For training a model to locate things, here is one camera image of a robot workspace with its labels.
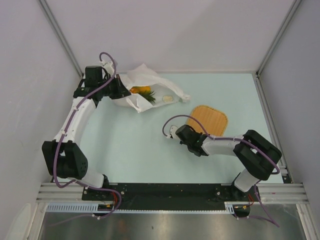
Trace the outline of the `fake pineapple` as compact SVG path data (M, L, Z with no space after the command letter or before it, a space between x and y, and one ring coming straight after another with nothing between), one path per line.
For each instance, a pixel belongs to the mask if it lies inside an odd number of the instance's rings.
M154 104L156 101L156 98L154 97L155 93L154 91L141 91L139 93L144 99L146 99L149 103Z

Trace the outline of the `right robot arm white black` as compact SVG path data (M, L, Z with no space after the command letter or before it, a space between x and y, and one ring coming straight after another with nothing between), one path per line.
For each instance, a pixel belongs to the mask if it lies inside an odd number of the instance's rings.
M230 194L242 201L249 190L259 181L266 181L271 175L280 173L278 162L281 151L255 130L248 130L236 137L222 137L196 132L185 124L170 127L170 138L179 140L189 152L197 157L211 155L235 156L244 166L231 184Z

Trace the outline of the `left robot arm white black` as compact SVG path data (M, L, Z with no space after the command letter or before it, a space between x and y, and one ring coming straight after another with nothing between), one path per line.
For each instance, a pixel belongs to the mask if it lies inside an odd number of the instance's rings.
M41 147L48 172L55 182L67 179L69 183L93 187L93 194L100 200L110 196L107 177L89 167L80 142L90 117L104 97L121 100L130 95L114 63L109 61L102 66L85 68L64 124L53 140L44 141Z

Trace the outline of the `white plastic bag lemon print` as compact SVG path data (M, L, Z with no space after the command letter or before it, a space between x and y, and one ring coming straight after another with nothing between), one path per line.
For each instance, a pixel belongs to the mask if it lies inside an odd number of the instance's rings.
M112 101L117 106L133 108L138 113L178 102L186 103L191 99L191 96L185 93L178 85L161 77L145 64L140 65L134 70L128 71L126 74L121 75L120 78L123 85L129 91L134 86L150 86L151 91L154 91L155 103L153 104L148 102L141 95L134 93L131 93L130 96L114 99ZM173 96L173 101L163 102L162 98L165 95Z

